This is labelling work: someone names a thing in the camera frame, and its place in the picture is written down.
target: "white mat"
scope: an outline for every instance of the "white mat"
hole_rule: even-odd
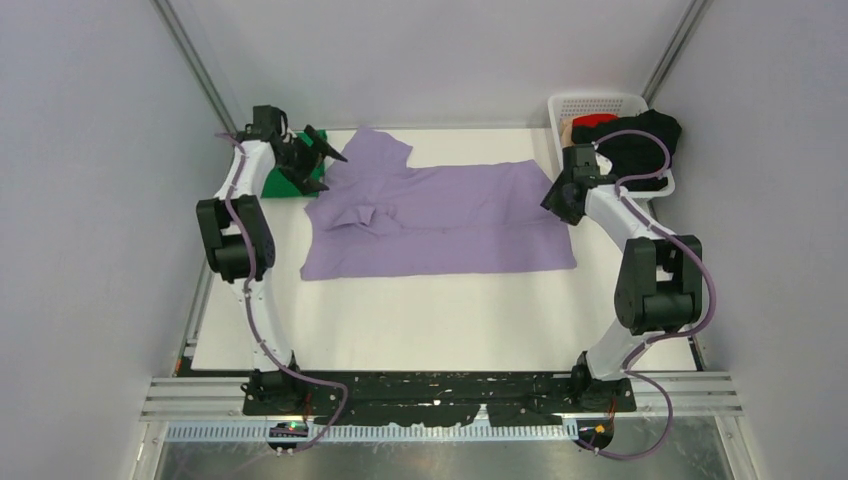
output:
[[[413,146],[412,167],[535,158],[551,177],[558,168],[546,129],[388,131]],[[329,132],[329,141],[341,150],[352,135]],[[621,253],[588,218],[571,229],[574,270],[304,282],[308,201],[262,201],[277,246],[275,300],[304,369],[568,370],[615,318]],[[217,277],[192,366],[252,369],[245,316]],[[675,339],[651,348],[636,369],[692,370],[694,362],[686,340]]]

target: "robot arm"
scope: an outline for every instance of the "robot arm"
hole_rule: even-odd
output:
[[[224,185],[214,198],[201,200],[197,204],[197,219],[209,266],[230,284],[239,304],[244,305],[244,282],[238,280],[249,276],[248,250],[225,206],[230,187],[234,186],[231,202],[256,253],[256,274],[249,285],[256,329],[259,337],[264,339],[265,346],[286,365],[293,365],[294,353],[282,329],[271,293],[274,239],[262,213],[258,195],[274,168],[280,169],[303,194],[326,190],[325,185],[311,177],[312,171],[326,156],[347,161],[319,137],[311,126],[307,125],[304,132],[312,140],[312,145],[307,145],[292,133],[285,113],[281,110],[271,106],[254,107],[253,123],[236,136],[236,141],[244,149],[244,161],[241,150],[236,148]],[[279,370],[260,345],[255,340],[252,343],[254,369],[259,372]]]
[[[563,173],[542,206],[571,225],[588,216],[600,224],[623,254],[615,289],[617,320],[581,355],[575,368],[589,379],[618,380],[625,376],[625,359],[637,347],[647,347],[650,338],[679,331],[701,315],[700,271],[657,230],[677,237],[698,257],[701,243],[691,235],[677,236],[657,223],[643,223],[640,217],[650,216],[627,198],[625,188],[620,195],[616,192],[617,178],[600,174],[594,145],[565,149],[563,163]]]

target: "white wall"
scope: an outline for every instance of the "white wall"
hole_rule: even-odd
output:
[[[228,148],[147,0],[5,2],[0,58],[0,478],[114,480]]]
[[[848,471],[848,3],[715,2],[656,106],[680,120],[660,218],[704,243],[706,356],[771,478]]]
[[[174,0],[236,119],[544,126],[568,89],[641,93],[688,0]]]

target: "white plastic basket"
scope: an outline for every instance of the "white plastic basket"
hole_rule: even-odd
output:
[[[562,169],[562,142],[560,124],[563,118],[592,113],[612,113],[619,117],[632,117],[647,111],[648,105],[638,95],[611,92],[562,93],[548,99],[548,115],[551,117],[551,129],[554,134],[559,168]],[[674,177],[671,170],[665,172],[668,185],[656,192],[630,192],[633,198],[665,197],[674,192]]]

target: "lavender t-shirt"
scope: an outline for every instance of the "lavender t-shirt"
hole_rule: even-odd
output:
[[[360,128],[306,206],[304,280],[574,268],[568,226],[539,204],[533,160],[409,168],[412,147]]]

